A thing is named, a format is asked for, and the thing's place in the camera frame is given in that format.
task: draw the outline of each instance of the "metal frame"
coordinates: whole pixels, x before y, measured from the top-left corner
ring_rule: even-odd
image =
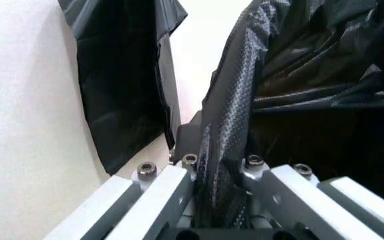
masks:
[[[349,177],[322,182],[325,194],[384,238],[384,200]]]
[[[141,195],[132,180],[111,177],[45,240],[95,240],[106,236]]]
[[[382,239],[288,165],[244,174],[244,184],[285,229],[298,224],[320,239]]]
[[[156,239],[163,228],[176,227],[192,189],[188,171],[168,165],[106,239]]]

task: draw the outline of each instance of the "textured black fabric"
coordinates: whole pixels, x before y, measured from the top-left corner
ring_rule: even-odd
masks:
[[[384,0],[254,0],[203,101],[197,227],[247,228],[248,139],[384,198]]]
[[[162,132],[170,149],[180,110],[169,35],[187,16],[176,0],[59,0],[77,39],[86,120],[115,174]]]

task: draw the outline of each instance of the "bolt head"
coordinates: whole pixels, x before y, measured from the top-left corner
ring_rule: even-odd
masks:
[[[245,161],[245,167],[248,169],[256,169],[260,168],[265,164],[265,161],[263,158],[261,158],[259,155],[250,155],[247,157],[247,160]]]
[[[151,181],[157,176],[157,166],[153,162],[144,162],[137,167],[137,175],[141,181]]]

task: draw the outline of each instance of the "crumpled black plastic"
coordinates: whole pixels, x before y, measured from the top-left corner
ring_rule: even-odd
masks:
[[[254,0],[203,101],[199,228],[249,228],[241,160],[304,163],[384,198],[384,0]]]
[[[177,0],[59,0],[78,46],[85,117],[113,175],[180,125],[170,35],[187,13]]]

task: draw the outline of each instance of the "perforated black material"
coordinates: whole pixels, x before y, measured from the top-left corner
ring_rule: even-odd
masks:
[[[384,176],[384,1],[254,0],[227,40],[201,127],[197,227],[249,227],[248,136],[273,167],[302,161],[374,190],[384,178],[359,171]]]

